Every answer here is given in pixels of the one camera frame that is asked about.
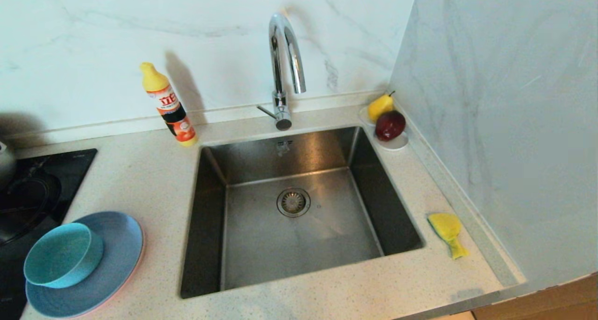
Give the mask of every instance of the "dish soap bottle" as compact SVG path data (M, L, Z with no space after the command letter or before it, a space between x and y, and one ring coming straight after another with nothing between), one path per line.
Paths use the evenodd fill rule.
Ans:
M175 92L171 83L165 75L162 75L153 64L141 63L139 67L143 73L141 84L149 97L155 100L156 109L166 122L166 126L183 146L192 146L197 143L197 135L193 125L186 115L185 109Z

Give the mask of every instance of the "chrome faucet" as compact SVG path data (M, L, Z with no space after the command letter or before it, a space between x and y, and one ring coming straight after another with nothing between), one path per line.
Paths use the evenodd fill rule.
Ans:
M280 48L278 39L282 37L285 41L286 52L288 54L289 66L292 71L293 86L295 93L305 92L305 77L303 76L303 63L301 54L297 46L297 39L293 28L286 16L275 13L270 19L270 55L272 58L272 73L274 75L274 88L272 92L272 103L274 113L258 106L258 109L265 112L276 120L276 128L280 131L288 130L291 127L291 111L286 101L286 91L282 86L282 76L280 75Z

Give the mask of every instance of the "bottle label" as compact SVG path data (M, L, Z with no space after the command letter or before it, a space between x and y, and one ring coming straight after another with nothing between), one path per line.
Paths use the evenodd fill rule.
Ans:
M176 139L181 142L193 139L196 134L195 129L193 128L187 116L177 122L167 122L166 125Z
M155 105L160 115L171 114L181 107L181 103L169 85L157 92L147 92L149 98L155 99Z

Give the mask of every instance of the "sink basin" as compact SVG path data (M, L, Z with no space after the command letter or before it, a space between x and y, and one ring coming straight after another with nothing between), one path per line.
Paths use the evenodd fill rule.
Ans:
M181 297L421 247L361 127L204 146Z

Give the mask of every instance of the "sink drain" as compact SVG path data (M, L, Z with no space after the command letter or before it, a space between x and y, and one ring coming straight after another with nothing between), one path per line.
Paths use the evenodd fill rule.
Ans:
M305 190L301 188L288 188L278 195L276 205L282 215L299 217L309 209L310 199Z

